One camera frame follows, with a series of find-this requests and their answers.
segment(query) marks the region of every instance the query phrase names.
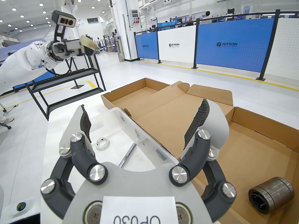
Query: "black gripper pad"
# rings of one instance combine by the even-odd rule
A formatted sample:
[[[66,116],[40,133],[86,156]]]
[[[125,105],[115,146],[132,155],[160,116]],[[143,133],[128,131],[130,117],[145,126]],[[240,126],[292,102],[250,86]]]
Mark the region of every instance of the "black gripper pad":
[[[191,125],[189,126],[187,132],[185,133],[185,147],[191,140],[192,136],[196,132],[197,128],[202,126],[209,115],[210,107],[206,99],[203,99],[203,102],[201,106],[198,108],[198,111],[196,115],[193,118],[193,121],[191,122]]]
[[[82,131],[85,132],[85,135],[88,137],[89,141],[92,142],[90,140],[90,136],[89,136],[89,131],[90,131],[90,128],[92,126],[90,120],[89,120],[89,117],[88,117],[88,114],[84,108],[84,105],[81,105],[81,108],[83,110],[83,115],[81,117],[81,120],[80,120],[80,128]]]

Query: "cardboard box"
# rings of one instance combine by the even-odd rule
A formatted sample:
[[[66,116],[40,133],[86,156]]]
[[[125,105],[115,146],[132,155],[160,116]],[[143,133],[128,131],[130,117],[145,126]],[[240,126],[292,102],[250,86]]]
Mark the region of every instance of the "cardboard box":
[[[190,87],[180,81],[168,86],[142,79],[102,95],[106,107],[127,109],[131,118],[176,158],[183,151],[184,134],[203,98],[213,100],[220,106],[230,126],[229,138],[221,148],[217,161],[227,181],[235,186],[237,197],[231,209],[219,220],[221,224],[297,224],[298,130],[235,108],[230,91],[200,85]],[[283,177],[292,184],[295,198],[271,215],[263,215],[251,206],[248,190],[274,176]],[[207,185],[203,171],[196,176],[193,184],[202,194]]]

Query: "white paper label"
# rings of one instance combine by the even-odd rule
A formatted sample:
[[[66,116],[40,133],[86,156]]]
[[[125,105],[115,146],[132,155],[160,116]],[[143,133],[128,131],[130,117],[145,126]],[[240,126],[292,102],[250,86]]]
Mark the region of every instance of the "white paper label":
[[[104,196],[100,224],[178,224],[174,196]]]

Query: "white floor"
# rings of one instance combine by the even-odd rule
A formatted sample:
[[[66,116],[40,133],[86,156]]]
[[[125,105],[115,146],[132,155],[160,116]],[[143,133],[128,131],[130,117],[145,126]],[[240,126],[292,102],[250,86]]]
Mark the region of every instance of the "white floor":
[[[117,53],[101,53],[97,58],[107,89],[144,77],[169,84],[180,80],[190,84],[226,89],[233,93],[235,106],[299,129],[299,92],[297,91],[263,82],[143,61],[120,63]],[[74,85],[73,82],[47,89],[43,91],[43,94],[46,94],[45,99],[50,104],[87,91],[96,85],[93,76],[78,80],[78,83],[80,82],[84,87],[79,90],[70,89],[71,85]],[[6,115],[15,117],[10,124],[12,129],[8,131],[0,127],[0,185],[5,194],[4,206],[7,206],[40,194],[47,120],[27,90],[0,97],[0,102],[6,107],[19,104]]]

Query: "worker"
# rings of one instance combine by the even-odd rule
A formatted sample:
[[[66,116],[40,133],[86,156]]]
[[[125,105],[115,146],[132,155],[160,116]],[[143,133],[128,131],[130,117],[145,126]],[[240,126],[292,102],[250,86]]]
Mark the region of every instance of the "worker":
[[[208,19],[208,18],[211,18],[211,17],[210,17],[210,11],[206,11],[206,16],[205,16],[205,17],[201,17],[200,19]],[[210,24],[210,23],[212,23],[212,20],[211,20],[211,19],[201,21],[200,24],[203,25],[203,24]]]
[[[12,122],[15,118],[11,117],[11,118],[6,118],[5,116],[0,116],[0,123],[6,125],[9,122]]]

